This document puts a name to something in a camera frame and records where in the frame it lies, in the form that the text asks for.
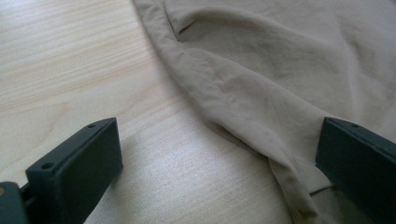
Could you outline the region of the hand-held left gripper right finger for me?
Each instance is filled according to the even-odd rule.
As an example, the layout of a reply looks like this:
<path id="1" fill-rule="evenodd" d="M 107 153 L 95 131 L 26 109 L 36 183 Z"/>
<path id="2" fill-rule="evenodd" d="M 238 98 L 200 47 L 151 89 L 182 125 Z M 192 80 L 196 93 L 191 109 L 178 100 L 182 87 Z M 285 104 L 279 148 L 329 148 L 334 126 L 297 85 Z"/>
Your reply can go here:
<path id="1" fill-rule="evenodd" d="M 316 166 L 376 224 L 396 224 L 396 144 L 360 125 L 325 118 Z"/>

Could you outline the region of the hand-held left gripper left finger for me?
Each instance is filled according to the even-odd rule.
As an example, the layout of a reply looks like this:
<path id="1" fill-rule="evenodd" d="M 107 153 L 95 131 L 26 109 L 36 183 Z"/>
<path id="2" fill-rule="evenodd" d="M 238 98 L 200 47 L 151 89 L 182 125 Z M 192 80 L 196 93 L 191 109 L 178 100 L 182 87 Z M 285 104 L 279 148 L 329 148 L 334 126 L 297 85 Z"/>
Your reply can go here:
<path id="1" fill-rule="evenodd" d="M 122 168 L 117 120 L 83 127 L 27 168 L 31 223 L 82 224 Z"/>

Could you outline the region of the beige shorts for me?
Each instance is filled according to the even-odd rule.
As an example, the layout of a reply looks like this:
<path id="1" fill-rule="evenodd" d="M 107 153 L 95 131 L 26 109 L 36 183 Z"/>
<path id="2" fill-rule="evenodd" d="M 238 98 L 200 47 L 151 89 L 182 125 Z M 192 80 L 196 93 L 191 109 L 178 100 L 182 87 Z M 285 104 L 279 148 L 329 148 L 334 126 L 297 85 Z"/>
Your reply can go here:
<path id="1" fill-rule="evenodd" d="M 396 140 L 396 0 L 134 0 L 207 122 L 264 155 L 293 224 L 344 224 L 316 167 L 322 121 Z"/>

